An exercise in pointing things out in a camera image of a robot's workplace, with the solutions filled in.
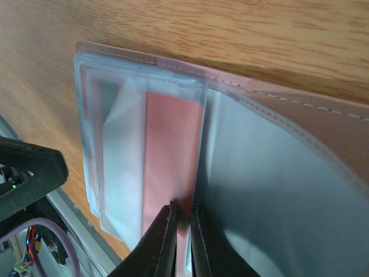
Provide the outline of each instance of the wooden table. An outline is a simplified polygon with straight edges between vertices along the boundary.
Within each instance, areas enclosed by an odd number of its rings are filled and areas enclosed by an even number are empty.
[[[78,40],[183,59],[369,103],[368,0],[2,0],[0,113],[59,149],[64,191],[101,231],[85,195],[73,78]]]

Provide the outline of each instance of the purple cable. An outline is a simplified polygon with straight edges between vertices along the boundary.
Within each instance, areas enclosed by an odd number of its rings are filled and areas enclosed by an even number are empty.
[[[20,224],[18,227],[16,227],[14,230],[10,231],[6,235],[0,238],[0,245],[3,244],[5,241],[11,239],[16,234],[21,232],[24,229],[27,229],[28,227],[32,225],[42,225],[50,229],[61,241],[62,245],[65,248],[65,251],[68,254],[68,257],[70,259],[71,266],[73,267],[73,276],[74,277],[81,277],[81,269],[80,269],[80,262],[78,260],[76,250],[74,250],[73,245],[71,244],[67,234],[53,221],[48,220],[46,218],[33,218],[29,221],[26,221],[22,224]],[[42,268],[39,260],[35,260],[35,267],[40,273],[42,277],[45,277],[45,271]]]

